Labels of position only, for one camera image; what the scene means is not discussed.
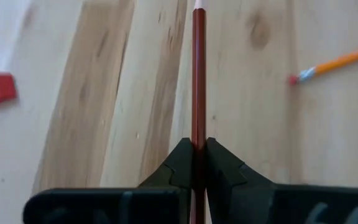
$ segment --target pencil tip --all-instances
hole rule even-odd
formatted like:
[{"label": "pencil tip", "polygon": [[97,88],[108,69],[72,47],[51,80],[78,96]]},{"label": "pencil tip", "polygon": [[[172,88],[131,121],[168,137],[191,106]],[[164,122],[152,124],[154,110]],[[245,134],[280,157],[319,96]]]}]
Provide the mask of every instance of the pencil tip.
[{"label": "pencil tip", "polygon": [[205,0],[196,0],[194,9],[204,9]]},{"label": "pencil tip", "polygon": [[297,76],[295,76],[295,75],[290,75],[290,76],[288,77],[288,83],[289,83],[291,86],[294,86],[294,85],[298,84],[298,82],[299,82],[299,79],[298,79]]}]

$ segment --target wooden floor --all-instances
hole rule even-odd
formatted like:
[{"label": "wooden floor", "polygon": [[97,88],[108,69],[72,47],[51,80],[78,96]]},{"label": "wooden floor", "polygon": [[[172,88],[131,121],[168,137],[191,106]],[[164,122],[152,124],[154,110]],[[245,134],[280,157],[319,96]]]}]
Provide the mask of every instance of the wooden floor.
[{"label": "wooden floor", "polygon": [[[7,13],[5,6],[13,10]],[[194,0],[0,0],[0,223],[52,187],[134,187],[190,136]],[[207,134],[280,183],[358,187],[358,0],[209,0]]]}]

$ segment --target yellow pencil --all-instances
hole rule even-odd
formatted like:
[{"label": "yellow pencil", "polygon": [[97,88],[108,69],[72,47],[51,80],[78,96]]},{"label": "yellow pencil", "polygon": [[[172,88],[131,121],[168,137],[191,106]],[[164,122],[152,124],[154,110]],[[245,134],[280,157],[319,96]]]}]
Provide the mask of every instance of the yellow pencil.
[{"label": "yellow pencil", "polygon": [[320,76],[324,73],[330,72],[336,68],[341,68],[346,65],[349,65],[353,62],[358,61],[358,52],[354,52],[342,57],[339,57],[336,60],[332,60],[327,63],[323,63],[321,65],[317,65],[315,67],[311,67],[309,69],[303,70],[297,75],[291,75],[288,78],[288,82],[290,85],[296,85],[298,83],[304,82],[312,77]]}]

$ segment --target pencil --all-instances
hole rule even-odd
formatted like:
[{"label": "pencil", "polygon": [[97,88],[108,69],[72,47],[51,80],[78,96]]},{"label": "pencil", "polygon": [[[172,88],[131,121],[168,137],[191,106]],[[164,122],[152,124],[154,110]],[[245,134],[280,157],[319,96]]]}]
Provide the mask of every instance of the pencil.
[{"label": "pencil", "polygon": [[192,223],[205,222],[205,159],[206,144],[206,11],[205,0],[196,0],[193,11],[193,86],[191,113],[191,142],[194,156],[195,202]]},{"label": "pencil", "polygon": [[357,61],[358,61],[358,52],[344,55],[342,57],[339,57],[336,60],[332,60],[330,62],[323,63],[323,64],[317,65],[315,67],[311,67],[309,69],[301,71],[297,75],[292,75],[289,77],[288,82],[291,85],[296,85],[296,84],[302,83],[312,77],[321,76],[322,74],[325,74],[325,73],[330,72],[337,68],[344,67],[346,65],[349,65],[349,64],[357,62]]}]

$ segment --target red pencil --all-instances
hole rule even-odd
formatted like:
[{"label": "red pencil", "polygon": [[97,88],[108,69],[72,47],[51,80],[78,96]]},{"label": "red pencil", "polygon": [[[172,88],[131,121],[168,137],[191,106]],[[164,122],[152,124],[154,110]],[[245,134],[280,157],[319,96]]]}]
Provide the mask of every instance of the red pencil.
[{"label": "red pencil", "polygon": [[195,203],[192,223],[205,222],[205,159],[206,143],[206,11],[204,1],[196,0],[193,11],[193,97],[191,113],[191,141],[195,149]]}]

